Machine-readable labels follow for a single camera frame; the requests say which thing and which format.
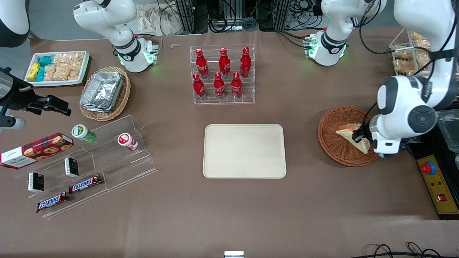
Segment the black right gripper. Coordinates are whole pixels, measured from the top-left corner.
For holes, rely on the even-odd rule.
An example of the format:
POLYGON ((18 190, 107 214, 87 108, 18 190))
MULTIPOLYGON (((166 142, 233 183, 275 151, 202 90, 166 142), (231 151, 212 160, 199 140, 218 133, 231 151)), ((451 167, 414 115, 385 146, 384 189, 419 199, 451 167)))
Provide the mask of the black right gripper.
POLYGON ((29 83, 16 77, 1 77, 1 113, 6 113, 7 109, 20 110, 26 108, 26 111, 34 114, 42 114, 42 111, 45 110, 64 116, 71 115, 69 103, 54 95, 43 97, 41 103, 36 102, 38 95, 34 93, 33 89, 20 91, 20 89, 29 86, 31 86, 29 83))

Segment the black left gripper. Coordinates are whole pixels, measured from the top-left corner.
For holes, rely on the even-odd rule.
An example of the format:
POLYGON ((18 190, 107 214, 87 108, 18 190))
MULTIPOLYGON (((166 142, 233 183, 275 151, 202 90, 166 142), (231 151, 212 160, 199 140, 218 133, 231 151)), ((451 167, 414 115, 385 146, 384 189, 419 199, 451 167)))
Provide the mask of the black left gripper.
MULTIPOLYGON (((371 119, 364 119, 363 123, 362 123, 362 127, 361 127, 361 134, 369 141, 369 142, 373 142, 373 139, 372 139, 372 132, 370 130, 370 122, 371 122, 371 119)), ((361 134, 359 133, 353 133, 352 134, 352 140, 354 142, 361 142, 361 134)))

